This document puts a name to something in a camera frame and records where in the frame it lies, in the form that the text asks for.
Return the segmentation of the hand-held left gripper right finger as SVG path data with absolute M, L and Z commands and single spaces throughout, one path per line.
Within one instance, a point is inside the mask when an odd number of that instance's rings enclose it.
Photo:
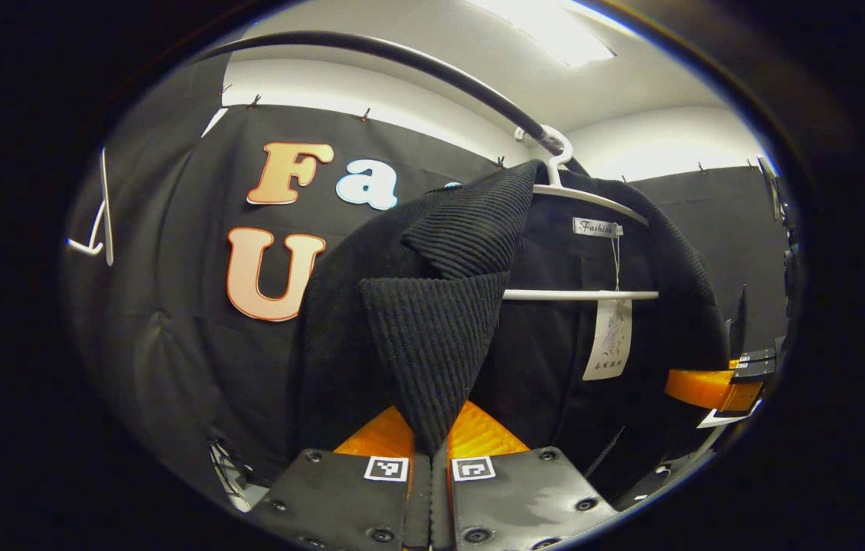
M 618 515 L 559 448 L 528 448 L 470 402 L 430 463 L 430 551 L 562 549 Z

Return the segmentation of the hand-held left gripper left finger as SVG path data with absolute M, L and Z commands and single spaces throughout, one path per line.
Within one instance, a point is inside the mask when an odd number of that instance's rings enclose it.
M 335 450 L 306 448 L 250 516 L 303 551 L 429 551 L 432 461 L 390 407 Z

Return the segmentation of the black jacket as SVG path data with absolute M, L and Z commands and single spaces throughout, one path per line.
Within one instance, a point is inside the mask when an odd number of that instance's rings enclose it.
M 422 453 L 464 402 L 528 448 L 558 447 L 609 500 L 690 447 L 705 411 L 664 393 L 670 370 L 725 370 L 729 338 L 700 258 L 645 194 L 563 171 L 635 210 L 536 195 L 542 161 L 423 193 L 317 262 L 295 320 L 286 453 L 334 450 L 387 408 Z M 632 300 L 624 373 L 583 381 L 598 302 L 507 289 L 657 292 Z

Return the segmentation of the white hanger with crossbar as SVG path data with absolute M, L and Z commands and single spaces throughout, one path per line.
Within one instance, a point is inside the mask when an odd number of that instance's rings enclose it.
M 561 182 L 560 168 L 566 166 L 575 156 L 575 148 L 570 141 L 552 126 L 542 125 L 541 135 L 535 137 L 550 154 L 551 158 L 546 161 L 546 172 L 549 184 L 534 185 L 533 192 L 536 195 L 562 197 L 573 201 L 582 201 L 594 204 L 616 213 L 631 217 L 635 222 L 649 226 L 649 220 L 635 210 L 620 203 L 597 194 L 576 191 L 566 187 Z M 597 302 L 600 300 L 655 300 L 659 297 L 657 292 L 621 292 L 615 289 L 613 292 L 591 292 L 591 290 L 576 290 L 576 292 L 562 292 L 562 290 L 531 290 L 531 289 L 507 289 L 503 299 L 518 301 L 586 301 Z

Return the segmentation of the white empty hanger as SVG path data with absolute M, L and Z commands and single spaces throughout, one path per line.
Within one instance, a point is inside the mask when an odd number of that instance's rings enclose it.
M 86 243 L 66 238 L 66 247 L 85 256 L 96 257 L 103 255 L 105 264 L 107 266 L 114 266 L 115 246 L 112 231 L 109 175 L 105 146 L 100 148 L 99 175 L 101 201 L 99 210 L 96 211 L 96 219 L 93 221 L 89 238 L 87 238 Z

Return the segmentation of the black clothes rack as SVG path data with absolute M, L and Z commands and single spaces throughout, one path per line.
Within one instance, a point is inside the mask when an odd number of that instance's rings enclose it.
M 384 41 L 383 39 L 358 34 L 342 34 L 337 31 L 287 31 L 281 34 L 266 34 L 232 41 L 213 47 L 191 59 L 192 63 L 209 60 L 237 51 L 282 45 L 302 45 L 313 47 L 330 47 L 345 51 L 353 51 L 371 55 L 384 60 L 390 60 L 398 65 L 411 67 L 418 72 L 429 74 L 437 80 L 447 83 L 457 90 L 468 94 L 479 103 L 493 109 L 504 119 L 512 122 L 517 129 L 524 130 L 528 136 L 540 143 L 550 154 L 568 154 L 561 165 L 569 171 L 587 176 L 589 172 L 569 153 L 570 141 L 566 137 L 557 137 L 554 129 L 546 129 L 538 121 L 531 118 L 523 109 L 517 107 L 509 98 L 483 83 L 470 73 L 459 67 L 454 67 L 443 60 L 437 59 L 414 48 Z

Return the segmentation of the white paper hang tag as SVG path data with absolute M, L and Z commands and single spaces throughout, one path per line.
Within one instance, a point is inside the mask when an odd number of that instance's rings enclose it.
M 624 373 L 632 344 L 632 300 L 598 301 L 593 342 L 583 381 L 607 380 Z

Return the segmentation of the black backdrop cloth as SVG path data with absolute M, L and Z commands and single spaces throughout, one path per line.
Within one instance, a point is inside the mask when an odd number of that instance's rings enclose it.
M 70 336 L 108 407 L 174 474 L 219 496 L 221 442 L 272 479 L 290 348 L 317 262 L 374 206 L 527 159 L 509 125 L 426 78 L 334 60 L 221 55 L 150 86 L 94 151 L 64 237 L 87 242 L 109 175 L 114 266 L 67 249 Z
M 773 219 L 760 168 L 681 172 L 629 184 L 673 220 L 699 253 L 724 321 L 746 297 L 743 349 L 773 346 L 788 325 L 785 228 Z

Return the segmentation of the ceiling light panel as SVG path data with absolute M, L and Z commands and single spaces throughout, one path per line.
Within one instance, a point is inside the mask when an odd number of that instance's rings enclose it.
M 560 4 L 560 0 L 463 0 L 513 25 L 566 67 L 583 67 L 617 54 Z

